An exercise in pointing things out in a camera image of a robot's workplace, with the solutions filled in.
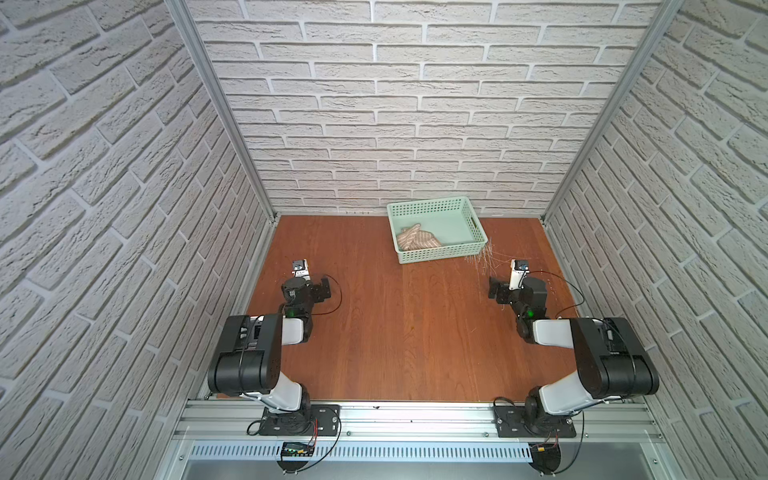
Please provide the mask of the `striped beige dishcloth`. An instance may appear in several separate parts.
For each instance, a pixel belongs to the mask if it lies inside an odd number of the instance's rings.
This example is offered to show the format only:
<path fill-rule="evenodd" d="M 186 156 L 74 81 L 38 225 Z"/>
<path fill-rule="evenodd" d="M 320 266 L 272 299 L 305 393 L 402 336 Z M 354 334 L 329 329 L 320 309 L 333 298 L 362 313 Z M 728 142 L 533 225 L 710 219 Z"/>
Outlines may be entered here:
<path fill-rule="evenodd" d="M 403 228 L 396 236 L 396 243 L 401 251 L 415 251 L 442 247 L 436 236 L 421 228 L 420 224 Z"/>

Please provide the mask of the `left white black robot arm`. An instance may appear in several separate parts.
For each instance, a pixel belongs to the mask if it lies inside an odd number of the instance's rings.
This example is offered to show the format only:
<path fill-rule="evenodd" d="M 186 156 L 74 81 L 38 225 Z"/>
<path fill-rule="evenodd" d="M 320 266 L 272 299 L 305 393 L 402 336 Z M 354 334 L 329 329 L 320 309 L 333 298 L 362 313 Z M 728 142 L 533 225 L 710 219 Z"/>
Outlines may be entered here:
<path fill-rule="evenodd" d="M 213 393 L 259 403 L 260 419 L 246 428 L 251 436 L 316 435 L 321 421 L 312 413 L 307 388 L 281 370 L 285 346 L 309 341 L 313 309 L 331 298 L 329 279 L 304 277 L 281 286 L 284 303 L 274 313 L 226 319 L 207 372 Z"/>

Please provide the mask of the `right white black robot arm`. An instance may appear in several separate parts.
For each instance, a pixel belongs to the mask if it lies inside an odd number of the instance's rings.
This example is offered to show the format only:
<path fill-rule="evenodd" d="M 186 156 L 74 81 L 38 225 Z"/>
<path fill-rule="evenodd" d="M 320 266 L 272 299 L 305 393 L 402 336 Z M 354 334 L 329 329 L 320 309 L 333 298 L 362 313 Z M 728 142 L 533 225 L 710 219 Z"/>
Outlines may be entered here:
<path fill-rule="evenodd" d="M 573 438 L 573 417 L 605 401 L 649 396 L 660 375 L 625 318 L 545 316 L 544 281 L 526 277 L 511 285 L 489 279 L 488 297 L 509 305 L 519 336 L 529 344 L 572 351 L 576 370 L 554 383 L 533 388 L 522 405 L 504 399 L 493 407 L 501 438 Z"/>

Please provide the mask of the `loose threads pile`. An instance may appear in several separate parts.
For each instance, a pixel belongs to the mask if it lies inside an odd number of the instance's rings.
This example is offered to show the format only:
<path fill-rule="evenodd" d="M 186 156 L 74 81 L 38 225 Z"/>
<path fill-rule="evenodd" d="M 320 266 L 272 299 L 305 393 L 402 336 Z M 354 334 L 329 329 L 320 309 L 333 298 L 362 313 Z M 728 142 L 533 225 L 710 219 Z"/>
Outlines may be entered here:
<path fill-rule="evenodd" d="M 497 249 L 491 238 L 488 239 L 479 253 L 464 258 L 478 275 L 485 277 L 508 277 L 511 264 L 515 259 L 514 254 L 506 254 Z"/>

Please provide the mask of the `mint green plastic basket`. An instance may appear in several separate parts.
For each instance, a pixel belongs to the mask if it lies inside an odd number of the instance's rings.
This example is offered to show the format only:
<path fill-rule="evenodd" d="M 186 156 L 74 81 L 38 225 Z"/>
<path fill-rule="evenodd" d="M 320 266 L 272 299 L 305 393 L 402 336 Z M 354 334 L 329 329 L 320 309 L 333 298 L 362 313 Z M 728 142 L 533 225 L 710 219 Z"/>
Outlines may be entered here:
<path fill-rule="evenodd" d="M 400 264 L 475 256 L 488 242 L 466 196 L 390 203 L 387 215 Z M 439 245 L 406 250 L 398 237 L 415 226 L 417 234 L 428 233 Z"/>

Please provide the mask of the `left green controller board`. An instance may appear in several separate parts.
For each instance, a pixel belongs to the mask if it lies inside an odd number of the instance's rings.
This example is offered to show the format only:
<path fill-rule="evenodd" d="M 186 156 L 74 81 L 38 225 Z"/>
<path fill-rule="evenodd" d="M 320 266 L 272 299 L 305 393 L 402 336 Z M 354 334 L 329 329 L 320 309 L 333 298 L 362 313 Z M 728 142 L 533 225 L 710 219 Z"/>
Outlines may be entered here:
<path fill-rule="evenodd" d="M 279 456 L 281 459 L 312 458 L 315 448 L 316 446 L 312 443 L 283 442 Z"/>

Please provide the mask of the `right round controller board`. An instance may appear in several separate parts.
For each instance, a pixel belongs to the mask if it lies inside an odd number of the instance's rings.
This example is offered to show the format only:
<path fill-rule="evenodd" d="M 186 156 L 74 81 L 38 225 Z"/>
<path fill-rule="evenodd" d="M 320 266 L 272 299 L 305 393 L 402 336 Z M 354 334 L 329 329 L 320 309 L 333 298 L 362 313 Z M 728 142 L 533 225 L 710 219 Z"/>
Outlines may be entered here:
<path fill-rule="evenodd" d="M 561 448 L 555 443 L 530 444 L 530 466 L 542 475 L 552 475 L 560 468 Z"/>

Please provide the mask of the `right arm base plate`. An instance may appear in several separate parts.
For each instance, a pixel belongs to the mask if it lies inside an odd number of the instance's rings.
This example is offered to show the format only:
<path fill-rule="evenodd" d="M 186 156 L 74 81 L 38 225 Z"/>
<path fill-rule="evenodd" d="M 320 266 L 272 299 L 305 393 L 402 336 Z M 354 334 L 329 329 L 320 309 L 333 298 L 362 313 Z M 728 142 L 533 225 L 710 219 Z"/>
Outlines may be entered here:
<path fill-rule="evenodd" d="M 528 413 L 524 406 L 494 405 L 494 424 L 499 438 L 572 439 L 577 436 L 568 416 Z"/>

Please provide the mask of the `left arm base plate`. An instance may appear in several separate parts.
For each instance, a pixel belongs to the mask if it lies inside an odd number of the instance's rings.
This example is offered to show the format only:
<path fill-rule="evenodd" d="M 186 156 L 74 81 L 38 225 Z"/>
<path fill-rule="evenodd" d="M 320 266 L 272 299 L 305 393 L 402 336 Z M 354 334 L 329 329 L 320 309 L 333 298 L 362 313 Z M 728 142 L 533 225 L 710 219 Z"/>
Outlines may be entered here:
<path fill-rule="evenodd" d="M 319 436 L 335 437 L 339 431 L 341 406 L 338 404 L 312 404 L 308 410 L 290 413 L 263 412 L 258 429 L 251 435 L 261 436 Z"/>

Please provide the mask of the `aluminium front rail frame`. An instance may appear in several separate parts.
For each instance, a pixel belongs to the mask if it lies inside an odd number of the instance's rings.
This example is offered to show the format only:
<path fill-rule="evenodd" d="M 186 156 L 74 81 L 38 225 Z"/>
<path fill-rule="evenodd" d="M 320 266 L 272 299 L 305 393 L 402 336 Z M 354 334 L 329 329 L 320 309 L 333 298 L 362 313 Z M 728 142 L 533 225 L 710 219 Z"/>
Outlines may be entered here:
<path fill-rule="evenodd" d="M 341 406 L 335 437 L 251 436 L 259 406 L 189 401 L 157 471 L 160 479 L 537 478 L 530 444 L 555 443 L 558 479 L 679 479 L 683 472 L 649 408 L 611 402 L 573 418 L 572 439 L 499 438 L 489 403 L 330 401 Z M 316 446 L 281 459 L 283 442 Z"/>

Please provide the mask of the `right aluminium corner post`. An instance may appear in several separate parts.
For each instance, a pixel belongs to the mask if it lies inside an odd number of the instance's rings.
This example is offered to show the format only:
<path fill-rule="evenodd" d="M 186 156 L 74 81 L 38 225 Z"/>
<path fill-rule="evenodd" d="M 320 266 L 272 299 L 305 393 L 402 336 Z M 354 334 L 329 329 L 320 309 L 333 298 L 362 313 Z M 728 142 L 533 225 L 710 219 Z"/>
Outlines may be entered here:
<path fill-rule="evenodd" d="M 654 17 L 608 96 L 606 103 L 599 112 L 594 125 L 591 127 L 552 200 L 541 216 L 543 226 L 547 226 L 551 222 L 560 204 L 564 201 L 565 195 L 575 183 L 576 177 L 584 163 L 588 160 L 593 148 L 603 136 L 604 131 L 611 123 L 616 112 L 622 106 L 625 98 L 630 93 L 646 63 L 655 52 L 657 45 L 669 29 L 683 4 L 683 0 L 665 0 L 660 2 Z"/>

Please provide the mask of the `aluminium corner post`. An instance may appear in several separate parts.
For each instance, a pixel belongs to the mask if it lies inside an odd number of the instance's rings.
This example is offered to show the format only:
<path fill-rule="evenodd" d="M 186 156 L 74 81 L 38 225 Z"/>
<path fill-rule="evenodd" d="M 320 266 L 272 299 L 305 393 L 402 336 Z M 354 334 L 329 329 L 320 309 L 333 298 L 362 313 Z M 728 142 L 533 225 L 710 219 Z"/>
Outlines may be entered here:
<path fill-rule="evenodd" d="M 560 204 L 564 201 L 565 195 L 575 183 L 576 177 L 584 163 L 588 160 L 593 148 L 603 136 L 604 131 L 611 123 L 616 112 L 622 106 L 625 98 L 630 93 L 646 63 L 655 52 L 657 45 L 669 29 L 683 4 L 683 0 L 665 0 L 660 2 L 654 17 L 608 96 L 606 103 L 599 112 L 594 125 L 591 127 L 552 200 L 541 216 L 543 226 L 547 226 L 551 222 Z"/>
<path fill-rule="evenodd" d="M 227 101 L 226 94 L 215 72 L 213 62 L 207 53 L 204 41 L 197 30 L 191 11 L 187 3 L 182 0 L 168 0 L 166 4 L 175 26 L 189 51 L 202 84 L 210 96 L 211 103 L 222 123 L 224 131 L 229 137 L 236 157 L 254 189 L 262 210 L 269 221 L 275 224 L 279 219 L 279 214 L 274 210 L 257 173 L 254 161 L 251 158 L 233 110 Z"/>

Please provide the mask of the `left aluminium corner post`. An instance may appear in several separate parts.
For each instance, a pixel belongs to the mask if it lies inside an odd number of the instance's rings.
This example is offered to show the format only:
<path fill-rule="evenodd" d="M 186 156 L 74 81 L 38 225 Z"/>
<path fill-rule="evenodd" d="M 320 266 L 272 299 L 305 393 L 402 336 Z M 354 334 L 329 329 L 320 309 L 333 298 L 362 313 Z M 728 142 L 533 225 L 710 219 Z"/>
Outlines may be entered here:
<path fill-rule="evenodd" d="M 229 137 L 236 157 L 254 189 L 262 210 L 269 221 L 275 224 L 279 219 L 279 214 L 274 210 L 257 173 L 254 161 L 251 158 L 233 110 L 227 101 L 226 94 L 215 72 L 213 62 L 207 53 L 204 41 L 197 30 L 191 11 L 187 3 L 182 0 L 168 0 L 166 4 L 175 26 L 189 51 L 202 84 L 210 96 L 211 103 L 222 123 L 224 131 Z"/>

